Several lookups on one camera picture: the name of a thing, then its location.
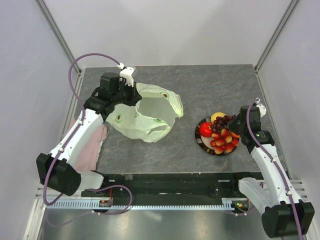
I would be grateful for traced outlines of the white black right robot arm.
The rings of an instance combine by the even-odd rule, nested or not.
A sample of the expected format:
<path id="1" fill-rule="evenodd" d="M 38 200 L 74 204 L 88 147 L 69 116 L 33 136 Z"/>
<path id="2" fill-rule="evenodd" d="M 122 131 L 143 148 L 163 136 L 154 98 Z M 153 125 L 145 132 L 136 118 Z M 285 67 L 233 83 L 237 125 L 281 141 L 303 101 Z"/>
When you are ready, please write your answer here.
<path id="1" fill-rule="evenodd" d="M 284 238 L 307 234 L 315 209 L 294 188 L 278 157 L 271 133 L 261 128 L 261 117 L 266 108 L 255 102 L 243 105 L 239 114 L 228 125 L 240 136 L 243 145 L 257 163 L 267 189 L 253 177 L 236 179 L 229 184 L 235 197 L 243 194 L 261 214 L 261 222 L 269 238 Z"/>

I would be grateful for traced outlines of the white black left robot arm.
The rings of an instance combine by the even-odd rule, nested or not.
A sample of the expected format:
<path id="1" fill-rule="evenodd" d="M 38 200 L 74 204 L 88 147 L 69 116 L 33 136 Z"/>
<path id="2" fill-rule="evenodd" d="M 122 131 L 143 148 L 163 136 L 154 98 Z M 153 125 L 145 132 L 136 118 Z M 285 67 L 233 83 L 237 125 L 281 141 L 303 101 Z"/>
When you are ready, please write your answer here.
<path id="1" fill-rule="evenodd" d="M 75 166 L 78 157 L 93 133 L 114 111 L 115 106 L 135 106 L 141 99 L 133 79 L 134 69 L 120 73 L 105 72 L 100 85 L 85 101 L 84 109 L 62 141 L 48 154 L 40 153 L 36 166 L 40 183 L 66 196 L 80 189 L 92 189 L 99 197 L 106 196 L 110 185 L 96 172 L 80 173 Z"/>

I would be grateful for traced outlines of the green avocado print plastic bag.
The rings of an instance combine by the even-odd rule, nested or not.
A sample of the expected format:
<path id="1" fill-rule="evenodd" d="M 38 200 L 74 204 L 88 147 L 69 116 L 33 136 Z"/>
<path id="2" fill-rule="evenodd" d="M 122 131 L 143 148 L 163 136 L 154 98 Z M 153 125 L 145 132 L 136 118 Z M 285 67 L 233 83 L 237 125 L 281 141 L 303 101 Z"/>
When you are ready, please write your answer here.
<path id="1" fill-rule="evenodd" d="M 156 143 L 164 138 L 184 116 L 180 95 L 157 85 L 138 83 L 142 99 L 136 106 L 119 104 L 106 121 L 130 139 Z"/>

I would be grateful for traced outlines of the small red yellow fruits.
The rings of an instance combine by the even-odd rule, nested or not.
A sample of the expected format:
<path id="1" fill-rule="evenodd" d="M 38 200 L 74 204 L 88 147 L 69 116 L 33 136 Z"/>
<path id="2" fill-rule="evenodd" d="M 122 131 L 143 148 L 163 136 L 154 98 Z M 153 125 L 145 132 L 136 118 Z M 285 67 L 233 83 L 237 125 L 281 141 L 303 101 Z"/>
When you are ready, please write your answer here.
<path id="1" fill-rule="evenodd" d="M 222 133 L 213 132 L 210 146 L 213 148 L 215 155 L 228 155 L 232 153 L 239 145 L 240 138 L 233 138 L 230 130 L 223 129 Z"/>

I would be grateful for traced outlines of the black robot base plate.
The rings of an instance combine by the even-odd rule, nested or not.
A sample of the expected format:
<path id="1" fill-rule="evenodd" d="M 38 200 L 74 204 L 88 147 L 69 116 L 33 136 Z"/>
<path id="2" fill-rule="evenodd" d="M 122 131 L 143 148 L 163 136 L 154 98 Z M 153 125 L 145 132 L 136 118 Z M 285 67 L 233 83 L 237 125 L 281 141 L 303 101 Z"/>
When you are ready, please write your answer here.
<path id="1" fill-rule="evenodd" d="M 102 187 L 111 190 L 93 192 L 84 190 L 82 197 L 112 197 L 116 203 L 200 203 L 214 204 L 223 198 L 243 199 L 239 180 L 263 180 L 260 172 L 217 173 L 133 173 L 104 174 Z"/>

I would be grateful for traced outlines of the purple grape bunch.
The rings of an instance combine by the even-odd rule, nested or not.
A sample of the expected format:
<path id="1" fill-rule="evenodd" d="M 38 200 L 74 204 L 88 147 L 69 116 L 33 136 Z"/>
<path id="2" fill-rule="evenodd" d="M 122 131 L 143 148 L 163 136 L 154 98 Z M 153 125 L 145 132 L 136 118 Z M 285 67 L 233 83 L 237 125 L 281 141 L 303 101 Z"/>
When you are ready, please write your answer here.
<path id="1" fill-rule="evenodd" d="M 214 133 L 222 133 L 223 130 L 229 130 L 229 124 L 236 118 L 235 115 L 212 115 L 211 128 Z"/>

